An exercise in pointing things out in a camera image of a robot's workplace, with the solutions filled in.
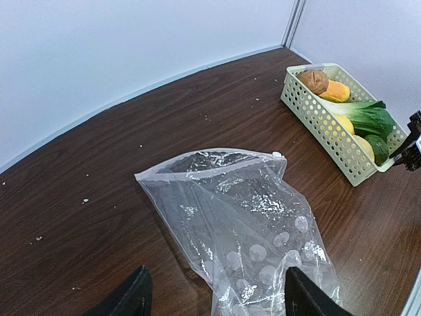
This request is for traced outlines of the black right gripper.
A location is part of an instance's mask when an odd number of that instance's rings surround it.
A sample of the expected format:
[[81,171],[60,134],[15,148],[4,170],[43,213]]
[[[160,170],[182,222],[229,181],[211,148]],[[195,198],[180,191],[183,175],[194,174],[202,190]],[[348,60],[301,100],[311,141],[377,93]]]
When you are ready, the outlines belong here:
[[420,168],[420,119],[420,111],[410,116],[407,124],[410,134],[389,156],[394,161],[394,167],[404,165],[408,171],[415,171]]

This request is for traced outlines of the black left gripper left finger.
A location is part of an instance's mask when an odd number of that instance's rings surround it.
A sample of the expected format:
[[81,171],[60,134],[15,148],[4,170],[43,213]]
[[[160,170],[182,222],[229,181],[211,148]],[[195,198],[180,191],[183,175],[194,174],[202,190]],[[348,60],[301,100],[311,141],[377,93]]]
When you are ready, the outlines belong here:
[[151,315],[153,281],[145,265],[137,268],[103,301],[83,315]]

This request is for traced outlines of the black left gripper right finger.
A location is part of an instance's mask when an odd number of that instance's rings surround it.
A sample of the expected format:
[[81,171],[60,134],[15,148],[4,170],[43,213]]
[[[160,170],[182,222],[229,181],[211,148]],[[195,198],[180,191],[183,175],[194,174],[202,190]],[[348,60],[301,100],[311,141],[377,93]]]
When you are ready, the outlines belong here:
[[352,316],[298,267],[290,267],[285,274],[285,315]]

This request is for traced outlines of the green bok choy toy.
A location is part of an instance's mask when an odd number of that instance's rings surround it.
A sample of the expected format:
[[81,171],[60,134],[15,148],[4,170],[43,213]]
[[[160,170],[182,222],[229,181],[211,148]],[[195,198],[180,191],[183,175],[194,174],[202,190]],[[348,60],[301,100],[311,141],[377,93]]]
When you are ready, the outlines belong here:
[[359,136],[372,134],[386,142],[395,125],[383,101],[354,103],[325,101],[324,106],[329,112],[348,118],[354,126],[355,134]]

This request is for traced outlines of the clear zip top bag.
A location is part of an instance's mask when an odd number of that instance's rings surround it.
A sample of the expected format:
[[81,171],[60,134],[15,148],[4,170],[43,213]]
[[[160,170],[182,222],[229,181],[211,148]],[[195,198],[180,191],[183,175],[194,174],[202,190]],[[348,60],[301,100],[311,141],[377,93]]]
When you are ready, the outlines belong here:
[[214,148],[135,178],[189,266],[213,292],[213,315],[284,315],[298,267],[335,303],[340,283],[306,198],[284,181],[278,152]]

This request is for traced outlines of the brown potato toy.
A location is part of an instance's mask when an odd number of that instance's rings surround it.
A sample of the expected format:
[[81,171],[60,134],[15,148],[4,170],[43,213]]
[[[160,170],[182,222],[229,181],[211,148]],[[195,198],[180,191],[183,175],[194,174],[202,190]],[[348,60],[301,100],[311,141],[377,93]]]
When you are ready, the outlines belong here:
[[316,95],[320,95],[328,90],[328,76],[321,70],[306,70],[298,74],[297,79]]

